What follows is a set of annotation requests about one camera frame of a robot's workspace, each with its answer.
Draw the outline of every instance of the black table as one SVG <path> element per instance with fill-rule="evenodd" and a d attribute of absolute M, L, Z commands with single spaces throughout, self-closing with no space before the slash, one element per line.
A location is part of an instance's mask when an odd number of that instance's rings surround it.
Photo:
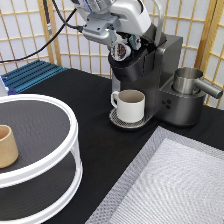
<path fill-rule="evenodd" d="M 70 69 L 23 92 L 64 101 L 79 123 L 83 179 L 71 202 L 47 224 L 85 223 L 158 126 L 224 150 L 224 112 L 206 106 L 194 127 L 152 119 L 137 132 L 115 128 L 109 121 L 111 86 L 109 79 Z"/>

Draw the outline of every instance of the white mug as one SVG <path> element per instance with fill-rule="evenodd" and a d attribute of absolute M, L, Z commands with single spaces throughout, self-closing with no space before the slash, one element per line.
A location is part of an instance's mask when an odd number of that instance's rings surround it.
<path fill-rule="evenodd" d="M 111 104 L 117 109 L 117 117 L 126 123 L 135 123 L 144 117 L 145 95 L 140 91 L 115 91 L 111 94 Z"/>

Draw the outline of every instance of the black cable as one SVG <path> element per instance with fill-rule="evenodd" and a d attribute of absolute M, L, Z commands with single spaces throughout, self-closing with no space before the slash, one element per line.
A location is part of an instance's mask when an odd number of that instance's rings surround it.
<path fill-rule="evenodd" d="M 143 4 L 142 4 L 142 1 L 141 0 L 137 0 L 138 2 L 139 2 L 139 4 L 141 5 L 141 13 L 143 12 L 143 10 L 144 10 L 144 6 L 143 6 Z"/>
<path fill-rule="evenodd" d="M 66 22 L 68 22 L 71 18 L 72 18 L 72 16 L 75 14 L 75 12 L 76 12 L 76 10 L 77 9 L 74 9 L 73 11 L 72 11 L 72 13 L 69 15 L 69 17 L 67 18 L 67 20 L 66 20 Z M 36 51 L 36 52 L 34 52 L 34 53 L 32 53 L 32 54 L 30 54 L 30 55 L 28 55 L 28 56 L 26 56 L 26 57 L 24 57 L 24 58 L 20 58 L 20 59 L 13 59 L 13 60 L 6 60 L 6 61 L 0 61 L 0 64 L 1 63 L 6 63 L 6 62 L 14 62 L 14 61 L 22 61 L 22 60 L 25 60 L 25 59 L 27 59 L 27 58 L 30 58 L 30 57 L 32 57 L 32 56 L 34 56 L 35 54 L 38 54 L 39 52 L 41 52 L 42 50 L 44 50 L 44 48 L 46 48 L 60 33 L 61 33 L 61 31 L 64 29 L 64 27 L 65 27 L 65 24 L 63 24 L 62 26 L 61 26 L 61 28 L 58 30 L 58 32 L 41 48 L 41 49 L 39 49 L 38 51 Z M 77 26 L 77 28 L 76 28 L 77 30 L 79 30 L 79 32 L 81 32 L 82 31 L 82 26 Z"/>
<path fill-rule="evenodd" d="M 72 26 L 72 25 L 70 25 L 69 23 L 67 23 L 67 22 L 64 20 L 64 18 L 62 17 L 62 15 L 61 15 L 61 13 L 60 13 L 60 11 L 59 11 L 59 9 L 58 9 L 58 6 L 57 6 L 55 0 L 52 0 L 52 2 L 53 2 L 53 4 L 54 4 L 54 7 L 55 7 L 55 9 L 56 9 L 56 12 L 57 12 L 58 16 L 60 17 L 61 21 L 62 21 L 66 26 L 68 26 L 68 27 L 70 27 L 70 28 L 72 28 L 72 29 L 77 29 L 77 30 L 78 30 L 80 26 Z"/>

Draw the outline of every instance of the wooden cup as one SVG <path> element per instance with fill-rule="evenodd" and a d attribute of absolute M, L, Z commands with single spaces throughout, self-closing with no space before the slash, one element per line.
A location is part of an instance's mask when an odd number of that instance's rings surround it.
<path fill-rule="evenodd" d="M 14 163 L 18 155 L 19 153 L 12 129 L 6 125 L 0 125 L 0 168 Z"/>

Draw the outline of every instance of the ceramic mug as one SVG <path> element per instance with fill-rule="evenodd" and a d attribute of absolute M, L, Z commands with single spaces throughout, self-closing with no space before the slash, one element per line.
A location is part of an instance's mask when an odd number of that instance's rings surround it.
<path fill-rule="evenodd" d="M 117 117 L 126 123 L 135 123 L 144 117 L 145 95 L 140 91 L 115 91 L 111 94 L 111 104 L 117 109 Z"/>
<path fill-rule="evenodd" d="M 6 125 L 0 125 L 0 168 L 14 163 L 18 155 L 12 129 Z"/>

